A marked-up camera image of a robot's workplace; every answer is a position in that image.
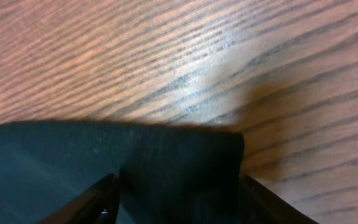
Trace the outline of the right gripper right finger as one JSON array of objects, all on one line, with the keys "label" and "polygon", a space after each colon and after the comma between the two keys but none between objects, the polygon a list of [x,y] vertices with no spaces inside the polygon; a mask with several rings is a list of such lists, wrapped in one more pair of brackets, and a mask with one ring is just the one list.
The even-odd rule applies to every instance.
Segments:
[{"label": "right gripper right finger", "polygon": [[238,209],[243,224],[317,224],[248,175],[238,180]]}]

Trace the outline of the black t-shirt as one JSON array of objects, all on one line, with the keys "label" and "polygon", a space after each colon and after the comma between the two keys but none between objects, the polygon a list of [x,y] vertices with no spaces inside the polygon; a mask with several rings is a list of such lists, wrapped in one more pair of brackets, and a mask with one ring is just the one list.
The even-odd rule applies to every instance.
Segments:
[{"label": "black t-shirt", "polygon": [[36,223],[112,173],[120,223],[237,223],[239,133],[88,121],[0,125],[0,223]]}]

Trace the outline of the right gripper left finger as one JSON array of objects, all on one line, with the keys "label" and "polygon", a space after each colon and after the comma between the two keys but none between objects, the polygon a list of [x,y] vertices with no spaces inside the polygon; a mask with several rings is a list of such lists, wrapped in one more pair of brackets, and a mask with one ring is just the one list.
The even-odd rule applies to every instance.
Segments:
[{"label": "right gripper left finger", "polygon": [[108,174],[39,224],[115,224],[120,180]]}]

